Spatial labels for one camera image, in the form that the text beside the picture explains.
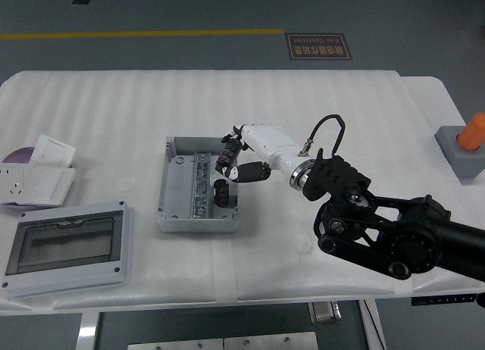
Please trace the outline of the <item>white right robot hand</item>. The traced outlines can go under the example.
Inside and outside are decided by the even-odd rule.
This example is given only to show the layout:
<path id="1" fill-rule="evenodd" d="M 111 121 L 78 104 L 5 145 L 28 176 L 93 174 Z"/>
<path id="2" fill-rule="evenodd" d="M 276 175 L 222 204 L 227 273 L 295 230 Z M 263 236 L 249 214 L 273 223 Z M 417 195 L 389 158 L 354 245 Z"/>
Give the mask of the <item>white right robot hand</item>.
<path id="1" fill-rule="evenodd" d="M 301 190 L 313 166 L 313 160 L 302 155 L 297 143 L 278 126 L 234 126 L 221 142 L 224 149 L 216 160 L 215 170 L 235 183 L 267 180 L 272 171 L 278 170 L 291 188 Z M 248 149 L 258 160 L 238 165 L 239 153 Z"/>

